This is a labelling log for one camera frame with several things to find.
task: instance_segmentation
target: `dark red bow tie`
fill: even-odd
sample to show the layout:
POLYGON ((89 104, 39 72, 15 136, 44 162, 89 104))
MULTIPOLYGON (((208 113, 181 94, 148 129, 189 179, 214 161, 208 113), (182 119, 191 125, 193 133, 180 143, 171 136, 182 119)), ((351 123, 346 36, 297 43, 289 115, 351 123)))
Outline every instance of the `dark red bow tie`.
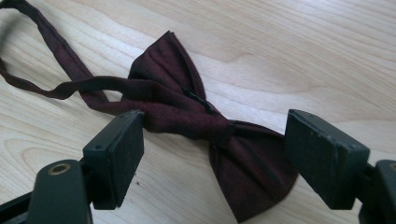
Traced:
POLYGON ((186 50, 166 33, 132 64, 128 78, 94 77, 55 28, 23 0, 3 1, 30 17, 63 70, 72 79, 52 91, 9 74, 11 85, 47 97, 66 99, 79 91, 94 110, 118 115, 140 109, 144 127, 155 133, 177 133, 210 142, 210 162, 219 185, 241 222, 280 202, 290 192, 296 170, 283 156, 283 135, 262 126, 228 120, 205 98, 202 81, 186 50), (119 91, 109 102, 102 90, 119 91))

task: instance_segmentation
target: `metal ring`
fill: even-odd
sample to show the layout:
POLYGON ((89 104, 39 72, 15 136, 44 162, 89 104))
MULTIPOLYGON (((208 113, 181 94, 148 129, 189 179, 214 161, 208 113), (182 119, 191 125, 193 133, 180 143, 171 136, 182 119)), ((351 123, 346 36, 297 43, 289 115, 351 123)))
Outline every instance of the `metal ring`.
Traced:
POLYGON ((70 164, 68 163, 57 164, 49 169, 49 175, 61 175, 64 172, 67 172, 69 169, 70 169, 70 164))

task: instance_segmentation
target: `light wooden surface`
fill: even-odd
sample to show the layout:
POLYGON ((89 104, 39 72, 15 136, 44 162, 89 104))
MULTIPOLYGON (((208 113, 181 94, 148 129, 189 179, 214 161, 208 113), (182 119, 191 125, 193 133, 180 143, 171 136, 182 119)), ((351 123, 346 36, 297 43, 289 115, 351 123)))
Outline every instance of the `light wooden surface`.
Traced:
MULTIPOLYGON (((396 160, 396 3, 388 0, 30 1, 96 76, 127 77, 134 58, 174 31, 227 118, 284 132, 289 108, 326 119, 396 160)), ((9 71, 52 89, 68 78, 34 24, 0 11, 9 71)), ((107 92, 117 100, 120 95, 107 92)), ((82 148, 110 122, 78 94, 56 101, 0 78, 0 203, 32 190, 35 174, 82 148)), ((207 157, 207 142, 144 132, 145 155, 122 208, 95 223, 235 223, 207 157)), ((303 179, 288 198, 246 223, 358 223, 331 211, 303 179)))

